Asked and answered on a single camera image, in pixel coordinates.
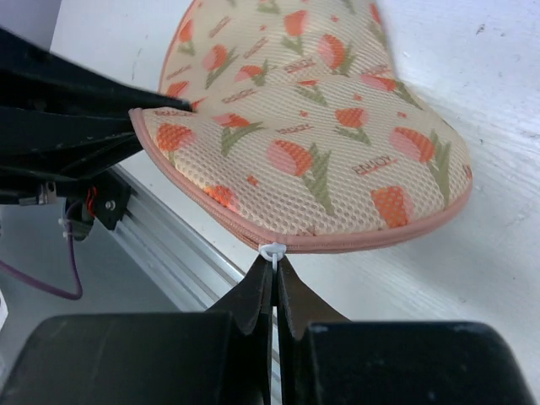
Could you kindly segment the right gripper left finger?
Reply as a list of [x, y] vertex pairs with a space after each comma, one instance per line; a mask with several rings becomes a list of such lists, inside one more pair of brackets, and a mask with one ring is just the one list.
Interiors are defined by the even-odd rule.
[[273, 269], [257, 258], [202, 312], [56, 316], [26, 341], [4, 404], [268, 404]]

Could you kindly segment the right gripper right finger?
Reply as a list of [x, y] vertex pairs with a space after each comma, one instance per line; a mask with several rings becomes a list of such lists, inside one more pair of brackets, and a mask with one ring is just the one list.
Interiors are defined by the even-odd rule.
[[472, 321], [350, 321], [278, 263], [285, 404], [532, 404], [507, 342]]

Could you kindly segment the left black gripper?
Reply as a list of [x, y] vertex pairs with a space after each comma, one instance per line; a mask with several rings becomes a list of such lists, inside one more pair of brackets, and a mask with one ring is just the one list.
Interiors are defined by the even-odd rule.
[[1, 31], [1, 202], [89, 181], [138, 153], [129, 112], [189, 102], [129, 87]]

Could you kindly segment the floral mesh laundry bag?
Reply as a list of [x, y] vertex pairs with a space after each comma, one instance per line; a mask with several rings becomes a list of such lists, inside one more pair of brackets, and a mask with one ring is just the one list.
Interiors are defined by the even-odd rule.
[[465, 140], [393, 69], [374, 1], [195, 1], [130, 118], [157, 167], [251, 247], [359, 251], [466, 205]]

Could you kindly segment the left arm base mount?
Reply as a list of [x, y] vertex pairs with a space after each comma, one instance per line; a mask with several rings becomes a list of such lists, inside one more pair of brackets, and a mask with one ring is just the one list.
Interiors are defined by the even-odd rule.
[[113, 169], [90, 180], [57, 183], [57, 195], [65, 198], [67, 235], [82, 241], [96, 222], [114, 230], [127, 211], [131, 194], [132, 188]]

